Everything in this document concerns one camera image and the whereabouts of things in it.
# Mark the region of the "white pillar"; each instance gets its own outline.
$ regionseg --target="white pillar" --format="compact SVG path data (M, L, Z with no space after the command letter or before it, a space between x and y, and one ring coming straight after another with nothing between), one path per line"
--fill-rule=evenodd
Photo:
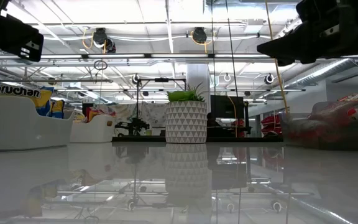
M186 74L186 84L191 88L198 87L198 93L204 92L201 96L204 97L207 103L208 112L211 112L211 95L210 95L210 77L208 64L188 64Z

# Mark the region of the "yellow cable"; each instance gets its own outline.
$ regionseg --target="yellow cable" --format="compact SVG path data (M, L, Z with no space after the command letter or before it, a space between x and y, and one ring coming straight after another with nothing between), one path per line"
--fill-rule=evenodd
M194 31L191 31L191 33L190 33L190 36L191 36L192 41L193 41L195 44L204 45L205 53L207 53L206 46L207 46L208 44L210 44L213 40L209 41L208 43L199 44L199 43L197 43L197 42L193 39L193 33L194 33Z
M85 34L86 34L86 28L84 29L84 34L83 34L83 38L85 37ZM92 48L92 46L93 46L93 34L94 34L94 32L92 32L92 39L91 39L91 46L90 47L88 47L86 44L85 44L85 39L82 39L82 44L84 45L84 47L86 48L86 49L90 49L90 48Z
M267 5L267 0L265 0L265 5L266 5L268 28L270 30L270 39L273 40L272 24L270 23L269 7ZM285 98L283 82L282 82L282 79L281 79L281 76L280 76L280 72L278 71L277 59L274 59L274 62L276 64L276 72L277 72L278 83L280 84L281 96L283 97L283 101L284 101L285 114L288 114L287 99Z
M236 119L236 137L237 137L237 111L236 111L236 106L235 104L233 103L233 101L231 100L230 96L227 96L230 100L230 102L233 104L233 107L234 107L234 118Z
M103 48L103 53L106 53L106 40L104 40L104 48Z

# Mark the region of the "reflective floor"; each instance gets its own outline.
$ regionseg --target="reflective floor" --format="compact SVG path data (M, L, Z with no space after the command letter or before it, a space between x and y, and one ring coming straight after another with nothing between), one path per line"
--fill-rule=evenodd
M223 142L0 152L0 223L358 223L358 152Z

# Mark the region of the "maruchan logo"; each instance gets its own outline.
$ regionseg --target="maruchan logo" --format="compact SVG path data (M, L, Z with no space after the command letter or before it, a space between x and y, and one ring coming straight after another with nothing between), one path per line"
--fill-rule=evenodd
M0 94L41 98L41 92L39 90L30 90L20 86L2 84L0 84Z

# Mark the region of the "wall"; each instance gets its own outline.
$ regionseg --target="wall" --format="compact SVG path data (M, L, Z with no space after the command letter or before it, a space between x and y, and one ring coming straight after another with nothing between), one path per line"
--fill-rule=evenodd
M327 84L328 101L337 101L354 93L358 93L358 85Z
M310 113L314 104L327 101L326 81L320 81L316 86L304 87L304 92L293 92L286 95L287 105L291 113ZM267 113L284 108L283 101L268 100L267 105L253 106L249 116Z

